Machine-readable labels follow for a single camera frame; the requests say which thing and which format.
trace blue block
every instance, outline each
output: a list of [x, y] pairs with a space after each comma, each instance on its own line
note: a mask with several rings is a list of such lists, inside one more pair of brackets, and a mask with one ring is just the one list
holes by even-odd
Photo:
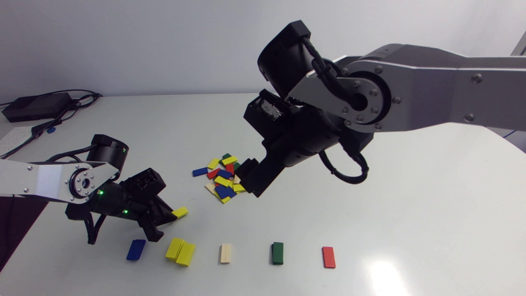
[[217, 175], [225, 179], [232, 177], [232, 173], [230, 173], [229, 171], [225, 171], [225, 170], [219, 170], [219, 172], [217, 172]]
[[220, 199], [226, 198], [230, 191], [228, 190], [230, 187], [224, 187], [223, 185], [216, 186], [216, 192], [219, 194]]
[[227, 187], [227, 191], [228, 191], [228, 196], [230, 198], [233, 198], [234, 196], [237, 195], [237, 193], [234, 191], [234, 189], [232, 187]]
[[192, 171], [192, 175], [194, 175], [194, 177], [206, 175], [206, 174], [208, 174], [208, 169], [206, 167]]
[[139, 260], [140, 255], [143, 252], [144, 245], [146, 244], [145, 240], [133, 240], [131, 242], [130, 250], [128, 251], [128, 256], [126, 260]]

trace white table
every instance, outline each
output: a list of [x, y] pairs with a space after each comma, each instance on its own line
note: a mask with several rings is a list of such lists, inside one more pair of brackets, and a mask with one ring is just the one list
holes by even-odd
[[[50, 203], [0, 273], [0, 295], [524, 295], [526, 155], [489, 130], [445, 124], [376, 134], [368, 179], [349, 185], [318, 157], [285, 169], [257, 199], [226, 205], [191, 171], [225, 153], [261, 160], [242, 118], [255, 94], [106, 97], [12, 160], [42, 161], [104, 133], [130, 147], [121, 180], [152, 167], [160, 196], [189, 214], [126, 261], [136, 222], [107, 218], [95, 245]], [[7, 132], [10, 125], [0, 124]], [[336, 167], [357, 174], [341, 148]], [[191, 266], [164, 258], [171, 238], [197, 245]], [[273, 241], [285, 264], [269, 264]], [[222, 243], [232, 263], [218, 264]], [[335, 250], [324, 269], [322, 246]]]

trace pile of blocks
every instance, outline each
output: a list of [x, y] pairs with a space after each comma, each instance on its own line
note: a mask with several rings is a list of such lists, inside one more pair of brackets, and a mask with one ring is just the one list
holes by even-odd
[[[221, 164], [225, 169], [216, 169], [218, 164]], [[237, 157], [227, 153], [222, 156], [221, 160], [214, 158], [208, 163], [208, 166], [193, 170], [192, 175], [194, 177], [206, 175], [210, 180], [213, 180], [206, 184], [205, 188], [225, 204], [238, 193], [245, 191], [245, 188], [239, 184], [241, 179], [235, 175], [240, 165], [237, 162]]]

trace wooden block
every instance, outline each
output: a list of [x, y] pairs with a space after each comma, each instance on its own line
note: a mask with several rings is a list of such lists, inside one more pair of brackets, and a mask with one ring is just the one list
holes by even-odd
[[177, 256], [175, 263], [186, 267], [190, 266], [195, 249], [196, 245], [185, 242], [181, 247], [181, 251], [179, 252], [179, 256]]
[[219, 161], [220, 161], [220, 159], [212, 159], [212, 160], [210, 161], [210, 163], [208, 163], [208, 166], [206, 166], [206, 167], [209, 168], [209, 169], [211, 169], [211, 170], [213, 170], [213, 169], [215, 169], [216, 166], [219, 164]]
[[229, 180], [229, 179], [225, 179], [225, 178], [223, 178], [223, 177], [221, 177], [221, 176], [217, 176], [217, 177], [214, 179], [214, 181], [215, 181], [216, 183], [219, 183], [219, 184], [223, 185], [224, 187], [228, 187], [228, 184], [230, 184], [230, 180]]
[[230, 164], [225, 165], [225, 170], [233, 175], [234, 174], [234, 164], [230, 163]]
[[245, 192], [245, 188], [243, 186], [241, 186], [241, 184], [234, 184], [234, 186], [232, 187], [232, 189], [234, 190], [234, 192], [236, 193], [240, 193], [240, 192]]
[[216, 177], [217, 173], [219, 172], [220, 169], [215, 169], [211, 172], [209, 172], [208, 174], [206, 174], [206, 176], [209, 178], [209, 179], [213, 179]]
[[168, 251], [166, 251], [165, 257], [168, 258], [170, 261], [176, 261], [177, 257], [179, 256], [179, 252], [181, 251], [181, 248], [183, 247], [183, 244], [185, 243], [185, 240], [179, 239], [179, 238], [173, 238], [171, 240], [170, 246], [168, 247]]
[[274, 242], [272, 244], [272, 264], [283, 265], [283, 243]]
[[214, 183], [208, 183], [205, 185], [206, 189], [208, 189], [208, 191], [210, 191], [211, 194], [217, 196], [217, 198], [219, 198], [219, 194], [217, 194], [216, 192], [216, 186], [214, 185]]
[[235, 156], [231, 156], [229, 158], [225, 158], [225, 159], [223, 159], [221, 161], [221, 163], [224, 164], [224, 165], [235, 163], [235, 162], [237, 162], [237, 157], [235, 157]]
[[146, 244], [145, 240], [133, 240], [131, 242], [130, 249], [128, 251], [128, 256], [126, 257], [126, 260], [139, 260], [140, 255], [143, 252], [144, 245]]
[[217, 172], [217, 175], [225, 179], [232, 177], [232, 173], [230, 173], [229, 171], [225, 171], [225, 170], [219, 170], [219, 172]]
[[201, 176], [201, 175], [204, 175], [204, 174], [208, 174], [208, 169], [206, 167], [204, 167], [202, 169], [197, 169], [197, 170], [193, 170], [192, 171], [192, 175], [194, 177]]
[[230, 201], [230, 198], [229, 198], [229, 197], [226, 197], [226, 198], [224, 198], [224, 199], [219, 198], [219, 200], [220, 200], [223, 204], [225, 204], [225, 203], [227, 203], [227, 202]]
[[175, 211], [172, 211], [172, 214], [175, 215], [177, 218], [181, 218], [182, 216], [188, 214], [188, 209], [186, 209], [185, 206], [182, 206]]
[[323, 263], [325, 268], [336, 268], [336, 261], [334, 260], [334, 250], [331, 246], [324, 246], [323, 250]]
[[224, 198], [230, 196], [229, 190], [227, 189], [227, 187], [224, 187], [224, 186], [217, 186], [216, 187], [216, 192], [217, 192], [217, 194], [219, 194], [219, 198], [220, 199], [224, 199]]
[[221, 245], [221, 263], [228, 264], [230, 263], [230, 255], [232, 252], [232, 244], [224, 243]]

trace screw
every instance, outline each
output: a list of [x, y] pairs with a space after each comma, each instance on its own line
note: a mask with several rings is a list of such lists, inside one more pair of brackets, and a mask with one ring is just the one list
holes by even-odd
[[475, 115], [473, 115], [473, 113], [468, 113], [464, 116], [464, 121], [466, 122], [472, 122], [473, 120], [475, 120]]
[[475, 74], [473, 76], [471, 76], [471, 82], [473, 82], [474, 84], [477, 84], [477, 83], [480, 83], [482, 81], [482, 74]]

